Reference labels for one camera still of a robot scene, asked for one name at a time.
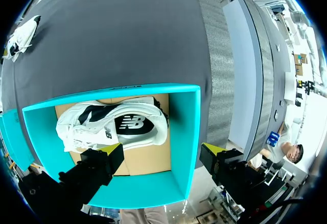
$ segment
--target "white wall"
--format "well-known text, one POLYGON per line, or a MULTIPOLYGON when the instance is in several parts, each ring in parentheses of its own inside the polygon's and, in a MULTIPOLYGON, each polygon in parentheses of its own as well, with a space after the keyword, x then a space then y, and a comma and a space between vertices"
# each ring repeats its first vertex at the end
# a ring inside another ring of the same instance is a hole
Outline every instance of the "white wall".
POLYGON ((304 154, 302 160, 293 165, 308 173, 313 160, 316 158, 316 151, 326 136, 327 98, 310 93, 307 96, 304 116, 303 126, 297 140, 297 144, 303 145, 304 154))

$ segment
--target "pants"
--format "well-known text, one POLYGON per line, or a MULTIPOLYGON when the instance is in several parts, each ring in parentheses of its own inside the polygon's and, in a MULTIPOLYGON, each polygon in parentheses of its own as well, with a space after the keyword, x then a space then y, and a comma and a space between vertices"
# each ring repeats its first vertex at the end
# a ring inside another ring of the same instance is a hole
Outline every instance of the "pants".
POLYGON ((259 168, 262 164, 262 154, 255 155, 252 159, 250 159, 250 162, 254 168, 259 168))
POLYGON ((163 206, 121 210, 122 224, 168 224, 167 215, 163 206))

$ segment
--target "gray cloth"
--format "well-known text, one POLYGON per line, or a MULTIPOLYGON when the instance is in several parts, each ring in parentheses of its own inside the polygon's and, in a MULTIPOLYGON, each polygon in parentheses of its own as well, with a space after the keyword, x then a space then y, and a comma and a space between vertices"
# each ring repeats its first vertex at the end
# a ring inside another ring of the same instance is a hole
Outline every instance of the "gray cloth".
POLYGON ((122 224, 168 224, 167 215, 163 206, 121 210, 122 224))
POLYGON ((206 142, 212 80, 198 0, 42 0, 23 23, 35 15, 41 21, 32 46, 15 63, 5 60, 3 104, 18 109, 37 163, 21 109, 109 87, 199 85, 199 142, 206 142))
POLYGON ((221 0, 199 1, 209 45, 213 83, 207 142, 226 147, 234 103, 234 61, 231 41, 221 0))

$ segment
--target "white shoe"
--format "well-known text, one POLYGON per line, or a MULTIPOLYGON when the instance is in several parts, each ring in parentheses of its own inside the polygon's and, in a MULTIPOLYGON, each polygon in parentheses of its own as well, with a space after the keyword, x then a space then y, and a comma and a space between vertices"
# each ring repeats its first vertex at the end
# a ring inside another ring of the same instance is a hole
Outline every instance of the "white shoe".
POLYGON ((168 121, 159 106, 151 96, 110 105, 98 101, 77 103, 59 117, 56 130, 65 152, 80 153, 78 147, 99 149, 119 142, 125 150, 162 145, 168 121))
POLYGON ((24 53, 31 46, 40 19, 41 16, 34 16, 14 31, 7 43, 7 55, 3 58, 15 62, 19 54, 24 53))

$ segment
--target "white shirt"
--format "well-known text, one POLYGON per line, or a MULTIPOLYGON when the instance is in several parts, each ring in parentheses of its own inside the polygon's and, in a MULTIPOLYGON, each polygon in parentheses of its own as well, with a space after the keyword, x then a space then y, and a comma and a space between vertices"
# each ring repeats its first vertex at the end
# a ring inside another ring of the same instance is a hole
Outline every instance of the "white shirt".
POLYGON ((284 125, 282 135, 279 138, 279 141, 276 143, 276 146, 270 146, 270 145, 266 146, 267 150, 270 151, 270 155, 268 159, 271 160, 273 163, 278 163, 285 156, 285 154, 282 151, 282 145, 285 142, 292 143, 292 129, 286 123, 284 125))

